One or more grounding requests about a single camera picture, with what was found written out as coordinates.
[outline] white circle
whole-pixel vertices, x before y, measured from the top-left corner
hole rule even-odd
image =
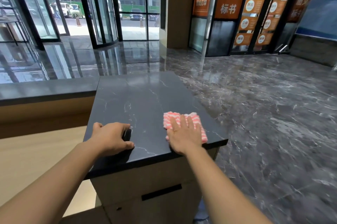
[[[249,0],[246,4],[246,11],[251,11],[254,9],[255,2],[253,0]]]
[[[265,41],[265,36],[264,35],[261,35],[260,37],[259,37],[259,39],[257,40],[257,42],[259,43],[259,44],[261,44],[261,43],[263,43],[264,41]]]
[[[239,35],[237,38],[236,38],[236,43],[237,44],[241,44],[243,42],[243,35]]]
[[[247,18],[245,18],[244,20],[242,20],[241,22],[241,28],[245,29],[249,24],[249,20]]]
[[[263,28],[264,29],[267,29],[269,26],[270,26],[270,24],[271,24],[271,20],[270,19],[267,19],[266,21],[265,21],[265,25],[263,26]]]
[[[277,8],[277,2],[275,1],[275,2],[272,3],[272,5],[270,7],[270,12],[274,12],[276,10],[276,8]]]

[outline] striped towel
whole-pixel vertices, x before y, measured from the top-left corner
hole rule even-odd
[[[202,140],[203,143],[206,143],[207,142],[207,136],[206,136],[205,130],[204,130],[202,124],[201,124],[200,117],[195,112],[192,112],[190,114],[184,114],[184,115],[185,115],[186,118],[188,116],[191,116],[193,124],[194,124],[194,128],[196,128],[196,124],[200,124],[200,126],[201,126],[201,140]],[[163,124],[164,124],[165,129],[172,128],[171,121],[170,121],[171,117],[175,118],[177,124],[180,126],[180,113],[169,111],[169,112],[164,113]]]

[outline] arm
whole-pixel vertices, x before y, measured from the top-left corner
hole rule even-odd
[[[191,117],[181,116],[181,127],[171,119],[173,129],[167,130],[172,149],[186,156],[199,183],[203,198],[214,224],[271,224],[231,182],[201,146],[200,125],[194,128]]]
[[[75,146],[55,166],[0,207],[0,223],[58,223],[84,176],[100,156],[114,155],[134,144],[123,141],[129,124],[95,123],[91,138]]]

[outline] black car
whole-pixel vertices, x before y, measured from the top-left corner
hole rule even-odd
[[[141,10],[133,8],[131,12],[141,12]],[[143,15],[142,14],[130,14],[130,20],[143,20]]]
[[[159,13],[156,9],[150,9],[149,13]],[[159,15],[157,14],[149,14],[149,21],[157,21],[159,18]]]

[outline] polished floor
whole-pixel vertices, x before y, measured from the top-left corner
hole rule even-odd
[[[337,72],[288,55],[202,58],[159,42],[0,45],[0,82],[170,70],[223,125],[217,164],[274,223],[337,222]]]

